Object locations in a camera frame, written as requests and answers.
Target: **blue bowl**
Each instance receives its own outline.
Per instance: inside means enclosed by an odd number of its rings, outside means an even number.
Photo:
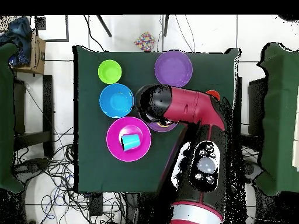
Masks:
[[[111,84],[100,94],[100,108],[111,118],[122,118],[133,108],[134,96],[131,90],[119,83]]]

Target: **blue cup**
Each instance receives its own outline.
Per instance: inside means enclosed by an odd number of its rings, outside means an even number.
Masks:
[[[121,137],[121,145],[123,146],[124,151],[138,147],[140,145],[139,135],[123,135]]]
[[[133,108],[134,96],[123,84],[114,83],[103,89],[100,94],[100,108],[111,118],[122,118]]]

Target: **red cap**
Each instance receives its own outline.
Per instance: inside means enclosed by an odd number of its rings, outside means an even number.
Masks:
[[[208,95],[214,96],[218,101],[220,101],[220,94],[215,90],[206,91]]]

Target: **dark green tablecloth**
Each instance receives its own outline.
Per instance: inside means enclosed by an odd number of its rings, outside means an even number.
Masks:
[[[11,173],[15,116],[13,112],[13,73],[8,67],[9,58],[18,51],[14,44],[0,46],[0,188],[19,193],[21,182]]]
[[[263,49],[260,66],[265,69],[268,82],[260,160],[266,172],[258,176],[255,183],[269,196],[279,191],[299,193],[299,172],[292,166],[299,53],[270,43]]]
[[[187,89],[216,90],[232,104],[234,98],[234,61],[239,49],[226,54],[189,54],[193,75]],[[121,162],[109,152],[106,133],[116,120],[106,116],[99,107],[99,95],[107,85],[98,77],[98,67],[104,60],[115,60],[122,68],[118,83],[136,94],[143,85],[159,83],[154,65],[161,53],[155,52],[91,52],[80,46],[74,49],[78,57],[79,141],[78,163],[80,192],[154,192],[157,190],[169,154],[183,129],[177,125],[169,132],[151,130],[152,143],[148,153],[135,162]],[[134,109],[128,116],[138,117]]]

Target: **blue cloth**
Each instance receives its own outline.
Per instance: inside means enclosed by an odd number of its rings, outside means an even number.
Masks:
[[[10,22],[8,31],[0,36],[0,46],[14,43],[19,48],[19,51],[9,60],[13,66],[30,63],[31,37],[30,23],[25,16]]]

